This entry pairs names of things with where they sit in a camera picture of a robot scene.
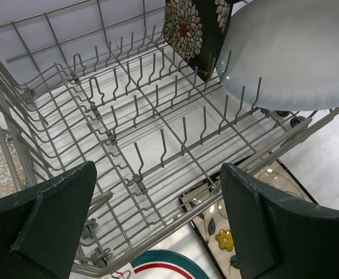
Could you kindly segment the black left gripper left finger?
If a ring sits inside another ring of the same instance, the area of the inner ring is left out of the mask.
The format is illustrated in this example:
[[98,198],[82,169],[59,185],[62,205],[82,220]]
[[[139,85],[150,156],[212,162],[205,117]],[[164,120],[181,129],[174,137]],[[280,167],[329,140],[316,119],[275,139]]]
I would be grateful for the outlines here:
[[96,183],[94,162],[0,199],[0,278],[68,278]]

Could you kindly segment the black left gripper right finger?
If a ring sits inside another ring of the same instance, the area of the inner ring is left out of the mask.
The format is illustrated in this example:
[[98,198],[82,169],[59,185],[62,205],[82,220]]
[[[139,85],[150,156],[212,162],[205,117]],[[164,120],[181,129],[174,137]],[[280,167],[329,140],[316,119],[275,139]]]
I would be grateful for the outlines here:
[[243,278],[339,278],[339,210],[272,187],[231,163],[221,187]]

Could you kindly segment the white oval plate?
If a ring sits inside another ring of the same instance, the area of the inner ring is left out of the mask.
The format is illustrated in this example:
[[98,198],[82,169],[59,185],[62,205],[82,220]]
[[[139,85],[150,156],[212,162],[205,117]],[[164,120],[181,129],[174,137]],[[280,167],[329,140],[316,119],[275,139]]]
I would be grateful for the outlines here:
[[230,19],[216,70],[271,110],[339,107],[339,1],[252,1]]

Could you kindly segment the black floral square plate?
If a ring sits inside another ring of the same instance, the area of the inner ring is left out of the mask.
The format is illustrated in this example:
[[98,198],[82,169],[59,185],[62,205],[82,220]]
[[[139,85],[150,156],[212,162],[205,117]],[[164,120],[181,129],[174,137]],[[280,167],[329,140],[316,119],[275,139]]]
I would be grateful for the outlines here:
[[230,0],[165,2],[165,41],[203,81],[212,75],[235,3]]

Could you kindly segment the cream floral square plate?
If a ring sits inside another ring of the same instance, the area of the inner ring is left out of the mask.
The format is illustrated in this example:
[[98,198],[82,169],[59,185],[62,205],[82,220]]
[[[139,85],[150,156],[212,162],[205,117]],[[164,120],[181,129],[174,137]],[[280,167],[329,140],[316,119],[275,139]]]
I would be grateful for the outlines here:
[[[297,198],[316,203],[312,195],[280,160],[261,169],[254,177]],[[219,179],[218,171],[211,175],[210,180],[205,178],[180,194],[179,202],[183,210],[187,212],[207,200]],[[220,199],[198,213],[190,223],[221,277],[241,278],[224,200]]]

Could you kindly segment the white plate steam logo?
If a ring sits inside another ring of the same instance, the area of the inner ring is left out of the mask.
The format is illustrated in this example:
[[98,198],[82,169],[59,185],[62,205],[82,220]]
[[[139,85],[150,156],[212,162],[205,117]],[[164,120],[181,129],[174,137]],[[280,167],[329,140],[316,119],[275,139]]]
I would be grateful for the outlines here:
[[106,276],[107,278],[208,278],[194,261],[180,253],[157,249],[149,250]]

